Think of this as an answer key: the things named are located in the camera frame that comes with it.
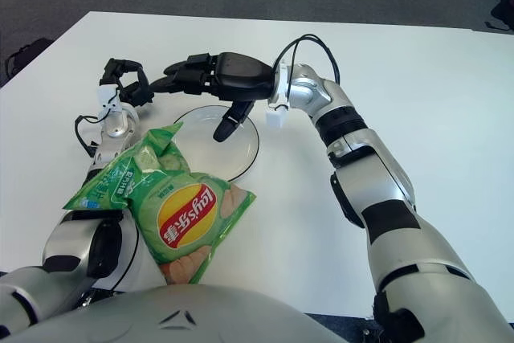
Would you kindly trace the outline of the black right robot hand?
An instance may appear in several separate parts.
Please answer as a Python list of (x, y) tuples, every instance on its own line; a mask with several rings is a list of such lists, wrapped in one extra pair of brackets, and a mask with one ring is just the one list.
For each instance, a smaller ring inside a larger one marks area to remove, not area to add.
[(214, 131), (213, 139), (224, 142), (248, 118), (257, 100), (271, 97), (275, 73), (269, 65), (234, 52), (191, 55), (164, 70), (165, 76), (149, 87), (154, 93), (208, 93), (231, 102)]

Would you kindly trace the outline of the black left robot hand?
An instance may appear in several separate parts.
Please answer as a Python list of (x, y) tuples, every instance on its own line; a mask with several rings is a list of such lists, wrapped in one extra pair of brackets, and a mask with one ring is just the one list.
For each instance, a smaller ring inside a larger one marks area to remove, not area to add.
[[(136, 73), (137, 81), (124, 86), (120, 79), (128, 73)], [(154, 93), (149, 88), (149, 81), (144, 73), (141, 63), (127, 59), (108, 60), (104, 67), (104, 74), (100, 78), (100, 86), (114, 85), (121, 102), (128, 103), (133, 107), (144, 106), (152, 103)]]

